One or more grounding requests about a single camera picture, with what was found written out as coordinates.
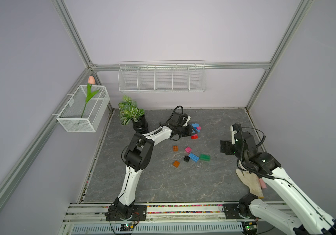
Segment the red lego brick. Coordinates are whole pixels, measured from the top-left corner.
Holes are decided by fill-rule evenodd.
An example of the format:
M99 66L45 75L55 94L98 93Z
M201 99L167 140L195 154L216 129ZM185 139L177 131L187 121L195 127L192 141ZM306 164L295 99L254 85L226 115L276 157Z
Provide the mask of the red lego brick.
M192 140L195 140L195 139L197 139L197 138L198 138L198 135L197 135L197 134L191 136L191 139L192 139Z

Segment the green long lego brick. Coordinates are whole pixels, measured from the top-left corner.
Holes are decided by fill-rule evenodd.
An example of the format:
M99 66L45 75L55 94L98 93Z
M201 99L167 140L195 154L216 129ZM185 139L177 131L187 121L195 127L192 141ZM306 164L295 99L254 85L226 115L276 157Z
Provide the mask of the green long lego brick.
M211 160L211 157L209 155L206 155L206 154L200 154L199 159L202 160L202 161L209 162Z

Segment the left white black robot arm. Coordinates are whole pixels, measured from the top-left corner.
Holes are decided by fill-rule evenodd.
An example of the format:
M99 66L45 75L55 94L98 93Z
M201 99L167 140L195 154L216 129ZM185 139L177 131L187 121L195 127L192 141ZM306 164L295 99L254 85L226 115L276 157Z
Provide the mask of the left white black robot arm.
M170 117L159 128L146 134L136 133L122 154L125 163L125 178L120 194L113 205L123 217L133 214L133 205L136 199L136 189L143 170L150 163L153 149L165 140L190 137L196 133L194 127L189 124L191 117L184 112L179 105L174 108Z

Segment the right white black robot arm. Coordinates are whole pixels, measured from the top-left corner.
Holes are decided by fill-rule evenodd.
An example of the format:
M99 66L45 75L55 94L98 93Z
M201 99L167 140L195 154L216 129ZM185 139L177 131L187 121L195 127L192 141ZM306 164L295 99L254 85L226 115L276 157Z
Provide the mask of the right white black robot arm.
M290 207L296 217L269 206L257 195L249 193L239 200L242 218L262 219L286 235L336 235L336 219L318 206L287 174L269 153L259 152L260 143L244 131L240 123L230 127L231 139L221 140L221 153L237 158L242 173L262 178Z

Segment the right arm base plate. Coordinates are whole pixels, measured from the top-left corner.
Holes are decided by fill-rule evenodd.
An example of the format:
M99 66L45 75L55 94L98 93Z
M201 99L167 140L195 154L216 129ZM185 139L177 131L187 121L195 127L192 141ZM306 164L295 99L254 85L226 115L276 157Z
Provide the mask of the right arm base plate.
M246 219L258 221L259 218L252 215L249 208L239 203L225 203L222 206L222 212L226 219Z

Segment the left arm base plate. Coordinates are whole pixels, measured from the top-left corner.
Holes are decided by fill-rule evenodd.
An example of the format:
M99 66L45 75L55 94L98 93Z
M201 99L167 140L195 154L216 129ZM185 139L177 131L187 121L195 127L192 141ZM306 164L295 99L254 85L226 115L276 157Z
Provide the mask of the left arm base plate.
M145 221L147 205L110 206L106 213L106 221Z

